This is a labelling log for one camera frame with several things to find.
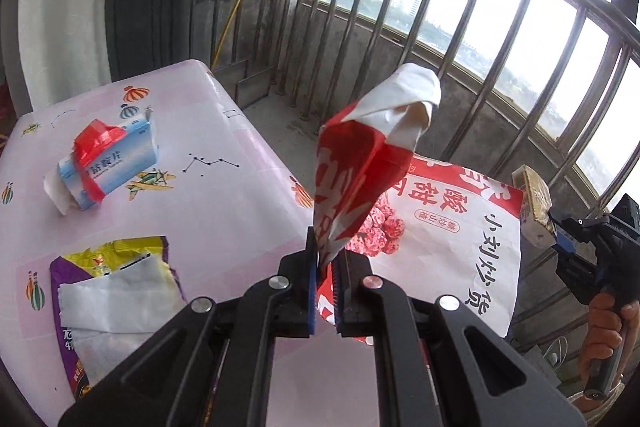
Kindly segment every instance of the yellow pole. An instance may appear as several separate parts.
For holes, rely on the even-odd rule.
[[[234,15],[236,14],[236,12],[238,11],[238,7],[240,6],[240,3],[242,2],[242,0],[236,0],[236,2],[234,3],[232,9],[231,9],[231,13],[229,14],[229,17],[226,19],[225,22],[225,27],[222,30],[222,35],[220,35],[220,42],[218,42],[217,47],[215,48],[215,52],[213,54],[213,60],[211,61],[211,71],[213,71],[216,62],[218,61],[218,57],[220,57],[220,52],[222,51],[222,44],[225,42],[225,37],[226,34],[229,31],[229,27],[231,26],[231,21],[234,18]]]

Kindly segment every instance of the concrete floor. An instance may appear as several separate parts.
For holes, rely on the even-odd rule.
[[[244,114],[303,187],[313,194],[318,142],[314,129],[318,122],[300,120],[300,109],[289,107],[288,100],[271,89],[269,96],[247,107]]]

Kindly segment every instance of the red tape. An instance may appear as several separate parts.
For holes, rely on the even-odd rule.
[[[94,120],[76,137],[74,141],[74,166],[80,174],[82,187],[87,195],[96,203],[104,199],[103,190],[91,178],[86,168],[109,147],[127,136],[121,127],[105,125],[100,120]]]

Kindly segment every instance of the concrete wall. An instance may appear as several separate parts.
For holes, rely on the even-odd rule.
[[[18,0],[17,13],[34,110],[110,82],[104,0]]]

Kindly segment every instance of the snack bag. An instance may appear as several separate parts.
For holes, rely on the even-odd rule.
[[[479,172],[415,155],[345,248],[370,257],[373,272],[409,296],[455,295],[504,337],[518,292],[522,197]],[[332,302],[329,278],[318,311],[331,323]]]
[[[167,263],[169,244],[166,238],[158,236],[121,239],[100,245],[93,250],[88,248],[83,252],[56,257],[51,262],[49,271],[51,273],[53,320],[56,325],[56,336],[60,346],[60,356],[65,366],[66,378],[75,399],[79,399],[89,391],[89,380],[74,349],[70,328],[62,328],[60,325],[58,288],[63,283],[75,283],[86,281],[92,277],[102,277],[148,253],[157,255],[164,263]],[[168,264],[166,264],[166,269],[178,282],[175,273]]]
[[[403,64],[321,129],[314,230],[322,269],[362,226],[380,194],[404,177],[439,103],[436,74]]]

